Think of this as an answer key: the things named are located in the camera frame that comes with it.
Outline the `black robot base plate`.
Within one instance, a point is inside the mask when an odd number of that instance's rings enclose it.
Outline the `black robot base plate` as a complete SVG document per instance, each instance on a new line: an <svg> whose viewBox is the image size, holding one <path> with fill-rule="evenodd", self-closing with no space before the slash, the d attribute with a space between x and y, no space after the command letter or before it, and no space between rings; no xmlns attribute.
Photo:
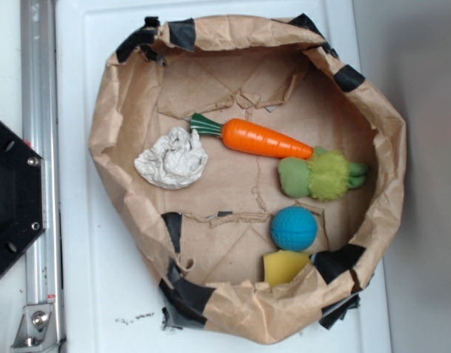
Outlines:
<svg viewBox="0 0 451 353"><path fill-rule="evenodd" d="M44 229L43 158L0 121L0 279Z"/></svg>

